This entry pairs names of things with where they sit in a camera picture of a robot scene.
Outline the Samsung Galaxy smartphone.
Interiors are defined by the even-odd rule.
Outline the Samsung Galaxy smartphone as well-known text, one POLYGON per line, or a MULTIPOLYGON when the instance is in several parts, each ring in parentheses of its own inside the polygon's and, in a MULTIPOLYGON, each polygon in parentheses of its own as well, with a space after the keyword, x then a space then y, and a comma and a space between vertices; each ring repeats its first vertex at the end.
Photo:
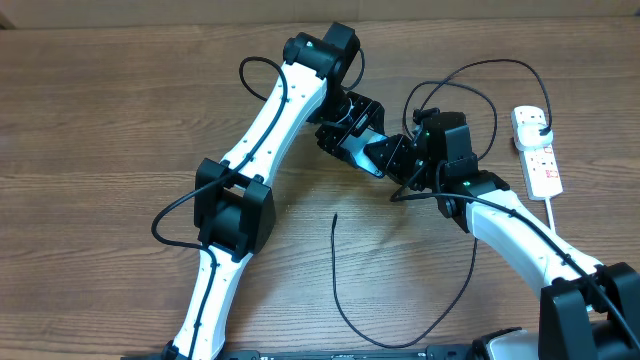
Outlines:
POLYGON ((355 168, 368 172, 376 178, 383 178, 383 172, 379 170, 365 154, 364 149, 366 145, 383 141, 386 138, 386 135, 379 134, 371 129, 366 129, 359 137, 349 135, 340 147, 347 152, 346 162, 355 168))

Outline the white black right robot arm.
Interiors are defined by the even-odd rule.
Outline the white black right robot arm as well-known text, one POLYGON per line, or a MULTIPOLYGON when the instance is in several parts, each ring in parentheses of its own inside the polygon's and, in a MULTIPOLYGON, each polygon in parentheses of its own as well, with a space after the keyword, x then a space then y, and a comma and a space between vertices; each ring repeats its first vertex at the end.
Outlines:
POLYGON ((364 147, 385 175, 434 198, 440 212, 499 253, 537 294, 539 329, 475 339, 468 359, 636 359, 639 275, 606 266, 561 239, 529 212, 500 177, 478 167, 459 112, 421 112, 413 139, 399 134, 364 147))

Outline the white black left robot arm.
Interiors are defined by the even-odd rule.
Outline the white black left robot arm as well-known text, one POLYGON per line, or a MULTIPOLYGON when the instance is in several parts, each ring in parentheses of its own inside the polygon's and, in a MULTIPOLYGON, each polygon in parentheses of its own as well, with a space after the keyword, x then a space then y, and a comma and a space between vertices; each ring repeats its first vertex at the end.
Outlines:
POLYGON ((199 270, 186 318, 162 359, 216 359, 239 279, 269 239, 276 220, 272 185, 305 123, 318 125, 319 145, 329 154, 381 177, 364 153, 383 139, 381 105, 342 81, 354 58, 364 55, 354 29, 332 24, 323 38, 299 33, 273 67, 277 80, 241 140, 221 161, 204 159, 193 191, 161 211, 194 202, 199 270))

